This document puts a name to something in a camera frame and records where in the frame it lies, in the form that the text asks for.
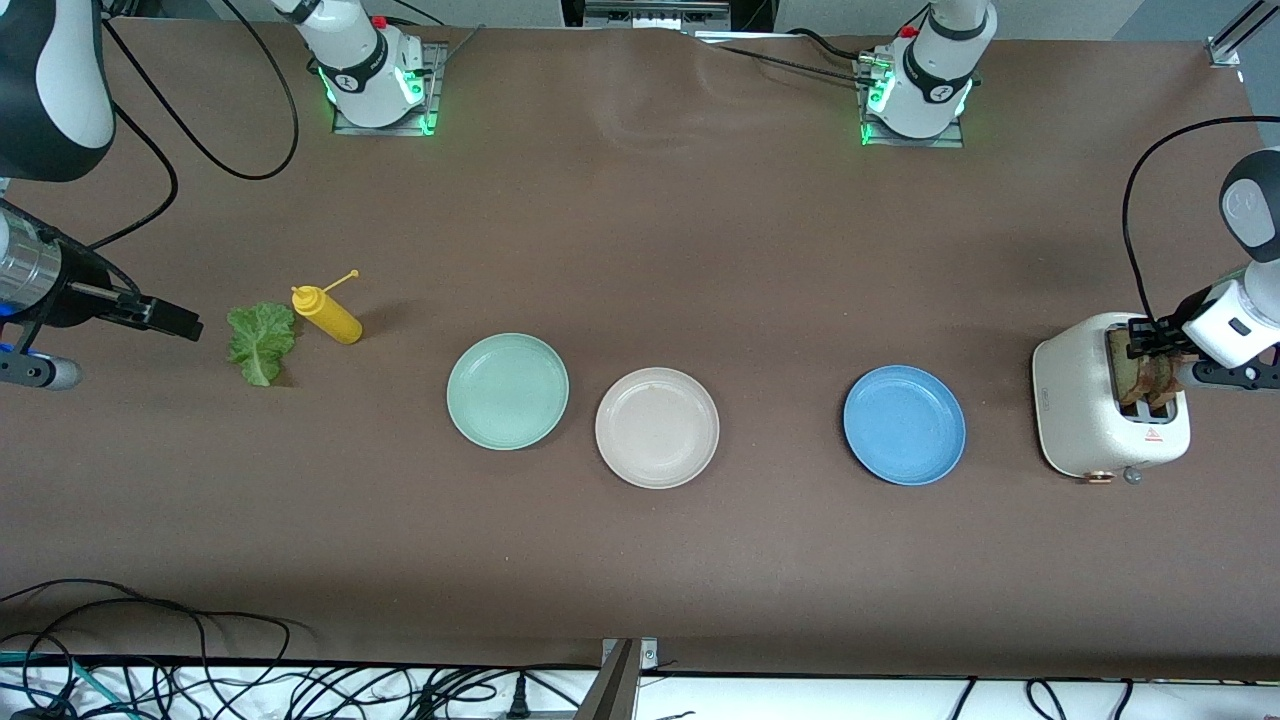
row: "green plate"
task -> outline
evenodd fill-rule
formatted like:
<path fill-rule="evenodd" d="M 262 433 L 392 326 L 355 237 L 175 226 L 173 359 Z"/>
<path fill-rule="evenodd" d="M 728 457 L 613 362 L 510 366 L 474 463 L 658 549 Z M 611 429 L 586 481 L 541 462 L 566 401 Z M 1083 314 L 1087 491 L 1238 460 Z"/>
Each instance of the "green plate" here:
<path fill-rule="evenodd" d="M 568 405 L 568 372 L 552 346 L 520 333 L 486 337 L 449 374 L 449 418 L 488 450 L 520 450 L 547 437 Z"/>

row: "plate rim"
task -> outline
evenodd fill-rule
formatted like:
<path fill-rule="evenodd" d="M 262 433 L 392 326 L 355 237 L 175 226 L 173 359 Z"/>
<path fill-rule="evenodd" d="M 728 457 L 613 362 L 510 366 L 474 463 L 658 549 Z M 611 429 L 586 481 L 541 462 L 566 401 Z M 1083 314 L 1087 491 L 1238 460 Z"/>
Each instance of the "plate rim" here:
<path fill-rule="evenodd" d="M 462 429 L 462 423 L 458 421 L 458 416 L 457 416 L 457 414 L 454 413 L 454 409 L 453 409 L 453 402 L 451 401 L 452 395 L 453 395 L 454 382 L 458 379 L 458 373 L 460 373 L 460 369 L 462 368 L 462 361 L 476 347 L 480 347 L 481 345 L 484 345 L 486 342 L 498 341 L 499 338 L 520 338 L 522 341 L 534 341 L 535 345 L 541 346 L 543 350 L 545 350 L 547 352 L 549 352 L 550 356 L 556 359 L 556 364 L 557 364 L 557 366 L 559 369 L 559 377 L 564 382 L 564 400 L 561 404 L 559 411 L 556 413 L 556 419 L 552 420 L 552 423 L 547 428 L 547 430 L 543 432 L 541 434 L 539 434 L 536 438 L 534 438 L 532 441 L 530 441 L 527 443 L 509 446 L 509 447 L 508 446 L 495 446 L 495 445 L 492 445 L 492 443 L 480 442 L 477 438 L 472 437 L 466 430 L 463 430 Z M 458 355 L 458 359 L 453 363 L 453 369 L 449 370 L 449 379 L 448 379 L 448 382 L 445 383 L 445 387 L 444 387 L 444 406 L 445 406 L 445 409 L 449 413 L 449 420 L 453 423 L 453 428 L 457 429 L 458 433 L 463 438 L 466 438 L 467 441 L 472 442 L 474 445 L 476 445 L 479 447 L 483 447 L 484 450 L 493 450 L 493 451 L 498 451 L 498 452 L 507 452 L 507 451 L 512 451 L 512 450 L 524 450 L 526 447 L 536 445 L 543 438 L 545 438 L 547 436 L 552 434 L 552 430 L 554 430 L 557 428 L 557 425 L 559 425 L 561 420 L 564 419 L 564 411 L 568 409 L 568 400 L 570 400 L 570 395 L 571 393 L 572 393 L 572 386 L 570 384 L 570 380 L 568 380 L 568 368 L 564 365 L 564 359 L 559 356 L 559 352 L 556 352 L 556 348 L 552 347 L 550 343 L 548 343 L 547 341 L 541 340 L 540 337 L 531 336 L 529 333 L 504 332 L 504 333 L 494 333 L 492 336 L 483 337 L 483 338 L 477 340 L 476 342 L 471 343 L 466 350 L 463 350 L 462 355 Z"/>
<path fill-rule="evenodd" d="M 621 395 L 622 388 L 625 388 L 625 384 L 628 383 L 628 380 L 634 383 L 637 375 L 653 372 L 673 373 L 684 382 L 692 383 L 694 388 L 698 389 L 698 392 L 701 395 L 703 398 L 707 400 L 707 404 L 712 409 L 712 442 L 710 447 L 707 451 L 705 460 L 703 460 L 703 462 L 698 466 L 698 469 L 690 473 L 689 477 L 681 479 L 680 482 L 664 486 L 640 484 L 639 482 L 627 478 L 622 471 L 618 470 L 618 468 L 613 462 L 609 461 L 609 456 L 604 452 L 604 447 L 600 443 L 600 429 L 604 423 L 604 414 L 609 396 L 614 395 L 614 391 L 617 391 L 618 395 Z M 621 378 L 614 380 L 613 384 L 609 386 L 609 389 L 604 392 L 604 396 L 600 397 L 600 404 L 596 406 L 595 410 L 595 451 L 599 454 L 600 459 L 604 460 L 604 464 L 609 468 L 609 471 L 612 471 L 618 479 L 623 480 L 625 483 L 632 487 L 637 487 L 640 489 L 662 491 L 662 489 L 678 488 L 680 486 L 691 482 L 698 475 L 701 475 L 703 471 L 707 470 L 707 468 L 712 464 L 712 460 L 716 459 L 716 452 L 719 450 L 719 436 L 721 436 L 719 407 L 716 406 L 716 398 L 712 397 L 712 393 L 710 391 L 707 389 L 707 386 L 698 382 L 698 378 L 690 375 L 689 373 L 677 370 L 675 368 L 668 368 L 664 365 L 639 368 L 636 370 L 631 370 L 630 373 L 622 375 Z"/>
<path fill-rule="evenodd" d="M 879 470 L 877 470 L 876 468 L 872 468 L 872 465 L 867 462 L 867 460 L 863 457 L 863 455 L 860 452 L 858 452 L 858 447 L 855 446 L 855 443 L 854 443 L 854 441 L 852 441 L 852 438 L 850 437 L 850 433 L 849 433 L 849 411 L 850 411 L 850 405 L 854 402 L 854 393 L 858 392 L 859 386 L 864 386 L 864 383 L 869 384 L 870 382 L 874 382 L 874 379 L 876 379 L 874 375 L 886 374 L 886 373 L 890 373 L 890 372 L 893 372 L 893 370 L 899 370 L 899 372 L 908 370 L 909 373 L 916 373 L 916 374 L 924 375 L 925 378 L 929 378 L 934 383 L 937 383 L 937 386 L 941 387 L 943 391 L 946 391 L 945 398 L 938 398 L 937 395 L 928 393 L 928 391 L 925 391 L 923 387 L 920 387 L 919 383 L 915 383 L 915 386 L 920 389 L 920 392 L 927 392 L 928 395 L 933 395 L 936 400 L 942 400 L 943 405 L 950 405 L 951 407 L 954 407 L 955 409 L 956 420 L 957 420 L 956 425 L 960 428 L 960 434 L 959 434 L 959 441 L 960 442 L 957 443 L 959 447 L 956 448 L 955 457 L 951 459 L 951 461 L 947 464 L 947 466 L 946 466 L 945 470 L 937 473 L 932 478 L 928 478 L 928 479 L 924 479 L 924 480 L 920 480 L 920 482 L 905 482 L 905 480 L 899 480 L 899 479 L 888 478 L 883 473 L 881 473 Z M 854 382 L 852 386 L 850 386 L 849 392 L 845 395 L 845 402 L 841 406 L 841 413 L 840 413 L 840 425 L 841 425 L 840 429 L 842 430 L 842 434 L 845 436 L 845 445 L 849 446 L 849 450 L 854 454 L 854 457 L 858 460 L 858 462 L 861 464 L 861 466 L 865 468 L 868 473 L 876 475 L 877 478 L 884 480 L 886 483 L 892 483 L 892 484 L 901 486 L 901 487 L 928 486 L 928 484 L 936 483 L 936 482 L 941 480 L 942 478 L 947 477 L 948 474 L 951 474 L 952 470 L 956 469 L 956 465 L 960 464 L 960 460 L 964 457 L 965 446 L 969 442 L 969 428 L 968 428 L 968 423 L 964 419 L 964 407 L 960 406 L 960 398 L 957 398 L 955 396 L 955 392 L 947 386 L 947 383 L 942 382 L 941 378 L 938 378 L 937 375 L 934 375 L 933 373 L 931 373 L 931 372 L 928 372 L 928 370 L 925 370 L 923 368 L 916 368 L 915 365 L 902 365 L 902 364 L 881 365 L 879 368 L 873 368 L 873 369 L 868 370 L 867 373 L 863 373 L 863 375 L 860 378 L 858 378 Z"/>

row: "plate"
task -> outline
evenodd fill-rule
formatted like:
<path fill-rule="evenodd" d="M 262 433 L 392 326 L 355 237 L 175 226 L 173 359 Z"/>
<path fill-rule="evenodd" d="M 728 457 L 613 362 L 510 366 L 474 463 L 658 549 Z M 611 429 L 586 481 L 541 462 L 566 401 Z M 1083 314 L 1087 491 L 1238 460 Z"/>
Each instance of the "plate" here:
<path fill-rule="evenodd" d="M 568 372 L 552 346 L 503 333 L 462 354 L 449 374 L 449 418 L 488 450 L 520 450 L 547 437 L 568 405 Z"/>
<path fill-rule="evenodd" d="M 668 368 L 645 368 L 613 383 L 595 414 L 595 445 L 623 480 L 667 489 L 698 477 L 716 455 L 719 415 L 710 393 Z"/>
<path fill-rule="evenodd" d="M 924 486 L 964 454 L 964 414 L 942 380 L 919 368 L 887 365 L 863 375 L 845 398 L 845 439 L 877 477 Z"/>

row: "white plate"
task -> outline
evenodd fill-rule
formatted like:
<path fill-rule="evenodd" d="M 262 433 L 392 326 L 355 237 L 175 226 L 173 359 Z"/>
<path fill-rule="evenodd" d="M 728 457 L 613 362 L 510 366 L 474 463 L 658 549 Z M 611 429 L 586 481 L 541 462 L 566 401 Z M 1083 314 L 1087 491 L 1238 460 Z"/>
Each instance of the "white plate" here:
<path fill-rule="evenodd" d="M 595 445 L 623 480 L 667 489 L 698 477 L 716 455 L 719 415 L 694 378 L 667 368 L 613 383 L 595 414 Z"/>

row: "metal cylinder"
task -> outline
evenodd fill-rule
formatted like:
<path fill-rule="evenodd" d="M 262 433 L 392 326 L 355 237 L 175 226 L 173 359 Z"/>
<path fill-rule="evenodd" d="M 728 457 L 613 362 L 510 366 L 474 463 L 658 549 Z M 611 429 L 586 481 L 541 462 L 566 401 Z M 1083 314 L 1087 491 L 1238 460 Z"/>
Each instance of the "metal cylinder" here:
<path fill-rule="evenodd" d="M 0 318 L 49 295 L 63 266 L 56 242 L 44 242 L 31 223 L 0 209 Z"/>

